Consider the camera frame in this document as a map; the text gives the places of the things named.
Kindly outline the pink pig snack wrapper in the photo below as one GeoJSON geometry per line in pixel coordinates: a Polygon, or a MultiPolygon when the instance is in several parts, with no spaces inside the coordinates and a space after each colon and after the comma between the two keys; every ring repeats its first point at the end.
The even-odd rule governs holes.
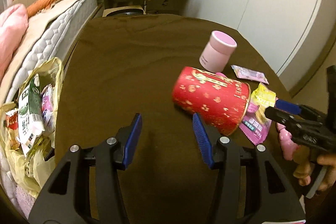
{"type": "Polygon", "coordinates": [[[265,107],[250,102],[239,128],[254,144],[258,145],[266,139],[272,121],[265,117],[265,107]]]}

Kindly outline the dark red snack packet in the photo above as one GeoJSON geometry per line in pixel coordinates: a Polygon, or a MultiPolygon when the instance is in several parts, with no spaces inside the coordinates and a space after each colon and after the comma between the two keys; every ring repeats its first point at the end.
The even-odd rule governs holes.
{"type": "Polygon", "coordinates": [[[14,108],[6,112],[6,128],[9,134],[11,149],[17,150],[20,147],[18,130],[18,109],[14,108]]]}

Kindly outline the quilted mattress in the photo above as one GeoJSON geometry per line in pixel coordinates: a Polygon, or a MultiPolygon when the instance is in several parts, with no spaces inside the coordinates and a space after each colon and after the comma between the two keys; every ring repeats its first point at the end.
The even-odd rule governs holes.
{"type": "Polygon", "coordinates": [[[98,0],[80,0],[49,22],[15,74],[4,103],[13,100],[20,86],[42,63],[54,57],[67,61],[81,30],[100,9],[98,0]]]}

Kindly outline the orange pillow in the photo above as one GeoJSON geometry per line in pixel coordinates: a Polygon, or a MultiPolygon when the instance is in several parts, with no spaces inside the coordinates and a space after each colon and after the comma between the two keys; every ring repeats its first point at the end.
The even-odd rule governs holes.
{"type": "Polygon", "coordinates": [[[27,7],[28,17],[32,17],[45,9],[51,9],[56,3],[62,0],[37,0],[27,7]]]}

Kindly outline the purple candy wrapper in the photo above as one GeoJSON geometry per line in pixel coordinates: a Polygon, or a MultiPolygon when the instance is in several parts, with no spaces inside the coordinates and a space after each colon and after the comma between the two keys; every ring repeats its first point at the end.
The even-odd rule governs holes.
{"type": "Polygon", "coordinates": [[[237,65],[231,65],[232,70],[234,71],[235,75],[239,79],[256,81],[259,83],[263,83],[268,85],[269,82],[262,72],[253,71],[244,67],[240,67],[237,65]]]}

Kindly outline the red paper cup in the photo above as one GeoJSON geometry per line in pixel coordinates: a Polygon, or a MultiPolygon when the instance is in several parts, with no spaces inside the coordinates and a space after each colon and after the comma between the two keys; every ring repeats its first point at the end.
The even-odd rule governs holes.
{"type": "Polygon", "coordinates": [[[247,83],[193,67],[184,67],[172,92],[173,102],[190,114],[198,113],[224,136],[242,122],[251,97],[247,83]]]}

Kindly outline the white green milk pouch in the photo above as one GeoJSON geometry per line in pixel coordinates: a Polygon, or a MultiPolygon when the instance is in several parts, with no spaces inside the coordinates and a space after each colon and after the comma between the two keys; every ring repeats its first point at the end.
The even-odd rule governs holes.
{"type": "Polygon", "coordinates": [[[44,131],[40,77],[35,74],[19,96],[19,142],[26,157],[44,131]]]}

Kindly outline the fluffy lilac blanket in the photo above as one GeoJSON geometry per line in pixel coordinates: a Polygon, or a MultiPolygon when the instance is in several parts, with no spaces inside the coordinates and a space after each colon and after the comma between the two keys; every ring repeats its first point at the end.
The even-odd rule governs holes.
{"type": "Polygon", "coordinates": [[[9,165],[3,158],[1,158],[1,187],[14,207],[28,219],[36,199],[14,181],[9,165]]]}

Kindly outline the small yellow wrapper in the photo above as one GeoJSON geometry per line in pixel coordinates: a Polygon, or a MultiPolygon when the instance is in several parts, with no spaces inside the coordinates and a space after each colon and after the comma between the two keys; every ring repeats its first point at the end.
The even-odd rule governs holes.
{"type": "Polygon", "coordinates": [[[276,103],[276,93],[269,90],[263,83],[252,92],[248,106],[248,112],[256,116],[260,124],[266,124],[268,119],[265,116],[265,110],[268,107],[274,107],[276,103]]]}

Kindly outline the yellow plastic trash bag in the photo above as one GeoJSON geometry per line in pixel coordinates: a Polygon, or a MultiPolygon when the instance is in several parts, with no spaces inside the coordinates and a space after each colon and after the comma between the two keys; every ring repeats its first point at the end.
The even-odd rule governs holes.
{"type": "Polygon", "coordinates": [[[36,198],[55,169],[55,128],[63,86],[62,61],[35,68],[9,102],[1,106],[1,149],[9,175],[36,198]]]}

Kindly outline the beige bed sheet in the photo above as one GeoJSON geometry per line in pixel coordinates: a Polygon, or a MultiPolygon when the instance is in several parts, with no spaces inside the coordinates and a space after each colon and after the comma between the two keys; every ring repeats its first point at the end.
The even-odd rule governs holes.
{"type": "Polygon", "coordinates": [[[1,80],[1,105],[5,102],[15,74],[36,41],[40,39],[45,32],[47,24],[68,10],[77,1],[80,0],[62,0],[56,3],[51,9],[45,10],[29,19],[27,31],[18,49],[11,58],[9,66],[1,80]]]}

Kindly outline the pink caterpillar toy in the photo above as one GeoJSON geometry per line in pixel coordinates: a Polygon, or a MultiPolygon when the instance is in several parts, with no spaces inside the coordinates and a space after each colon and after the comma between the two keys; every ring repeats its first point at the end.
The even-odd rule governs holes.
{"type": "Polygon", "coordinates": [[[284,125],[276,123],[276,129],[283,157],[285,160],[292,161],[293,154],[299,149],[299,145],[292,141],[292,135],[284,125]]]}

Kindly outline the pink floral quilt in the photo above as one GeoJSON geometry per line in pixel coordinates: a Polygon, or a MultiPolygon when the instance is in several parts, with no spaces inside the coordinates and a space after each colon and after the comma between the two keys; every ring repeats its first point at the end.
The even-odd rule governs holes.
{"type": "Polygon", "coordinates": [[[23,4],[13,5],[1,13],[1,79],[28,26],[28,13],[23,4]]]}

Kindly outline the pink cylindrical jar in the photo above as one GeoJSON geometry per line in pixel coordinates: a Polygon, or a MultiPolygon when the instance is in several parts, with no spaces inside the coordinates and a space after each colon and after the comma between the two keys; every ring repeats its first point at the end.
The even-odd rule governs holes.
{"type": "Polygon", "coordinates": [[[231,36],[221,31],[212,31],[199,62],[207,71],[222,72],[236,48],[237,43],[231,36]]]}

